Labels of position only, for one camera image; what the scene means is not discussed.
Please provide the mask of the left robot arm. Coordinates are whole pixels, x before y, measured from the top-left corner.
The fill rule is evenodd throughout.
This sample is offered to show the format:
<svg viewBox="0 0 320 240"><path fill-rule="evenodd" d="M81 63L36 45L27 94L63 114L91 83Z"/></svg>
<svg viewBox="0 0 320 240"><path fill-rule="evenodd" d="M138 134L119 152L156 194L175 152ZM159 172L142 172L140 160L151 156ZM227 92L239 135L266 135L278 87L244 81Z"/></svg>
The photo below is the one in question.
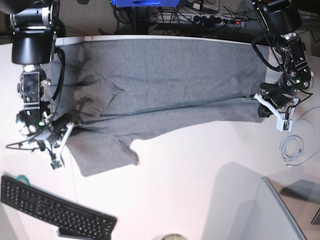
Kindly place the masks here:
<svg viewBox="0 0 320 240"><path fill-rule="evenodd" d="M282 75L275 83L260 85L262 103L258 108L261 118L281 113L288 120L302 102L298 93L306 93L312 84L313 72L305 57L305 44L297 30L302 19L291 0L254 0L253 11L262 30L252 42L252 48L271 70ZM257 47L265 39L274 57L280 56L278 65L271 65Z"/></svg>

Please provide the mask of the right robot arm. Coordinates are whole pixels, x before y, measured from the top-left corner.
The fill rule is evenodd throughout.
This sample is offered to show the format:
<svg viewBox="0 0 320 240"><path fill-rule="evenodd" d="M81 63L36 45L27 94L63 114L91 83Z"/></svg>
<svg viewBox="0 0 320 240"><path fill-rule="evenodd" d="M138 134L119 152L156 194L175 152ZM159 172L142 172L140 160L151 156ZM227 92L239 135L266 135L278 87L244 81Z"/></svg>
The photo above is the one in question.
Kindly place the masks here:
<svg viewBox="0 0 320 240"><path fill-rule="evenodd" d="M11 61L23 67L17 84L23 109L16 123L26 140L8 144L7 148L20 150L24 143L36 143L39 150L51 152L71 121L70 114L57 117L66 69L65 52L56 46L61 27L60 1L2 0L0 10L9 16L12 26ZM51 81L42 65L49 64L55 55L61 68L55 92L50 94Z"/></svg>

